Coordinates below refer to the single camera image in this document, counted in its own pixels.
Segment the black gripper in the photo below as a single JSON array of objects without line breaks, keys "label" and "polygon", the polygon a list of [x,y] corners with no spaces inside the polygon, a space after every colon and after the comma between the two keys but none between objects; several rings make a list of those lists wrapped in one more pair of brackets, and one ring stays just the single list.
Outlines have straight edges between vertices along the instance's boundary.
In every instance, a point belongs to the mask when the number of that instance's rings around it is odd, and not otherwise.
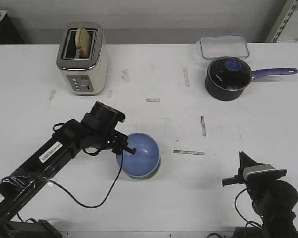
[{"label": "black gripper", "polygon": [[114,131],[109,137],[107,137],[103,149],[111,150],[116,155],[122,155],[123,150],[130,154],[135,154],[136,152],[136,148],[128,147],[128,136],[118,131]]},{"label": "black gripper", "polygon": [[277,180],[287,174],[287,169],[276,169],[276,171],[261,173],[251,175],[248,180],[243,178],[243,171],[246,167],[252,167],[256,165],[260,165],[258,162],[251,159],[246,153],[240,151],[239,153],[240,167],[238,172],[233,177],[223,178],[221,181],[221,185],[223,187],[233,184],[245,184],[251,185],[252,183],[262,183],[268,182],[272,180]]}]

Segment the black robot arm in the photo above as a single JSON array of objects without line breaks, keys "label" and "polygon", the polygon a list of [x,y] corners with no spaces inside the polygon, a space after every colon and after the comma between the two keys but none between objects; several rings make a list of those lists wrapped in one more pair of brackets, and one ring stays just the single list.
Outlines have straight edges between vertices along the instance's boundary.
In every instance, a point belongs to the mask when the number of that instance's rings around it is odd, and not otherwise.
[{"label": "black robot arm", "polygon": [[258,163],[246,153],[239,153],[238,174],[222,179],[222,186],[244,184],[252,200],[253,210],[260,216],[261,226],[246,221],[236,227],[234,238],[298,238],[293,224],[292,211],[298,202],[298,193],[289,183],[280,180],[286,169],[276,169],[270,164]]},{"label": "black robot arm", "polygon": [[135,154],[136,149],[128,146],[128,137],[115,129],[124,120],[123,112],[96,102],[82,121],[59,124],[43,146],[1,180],[0,230],[80,151],[95,148],[94,156],[104,150],[116,155],[125,151]]}]

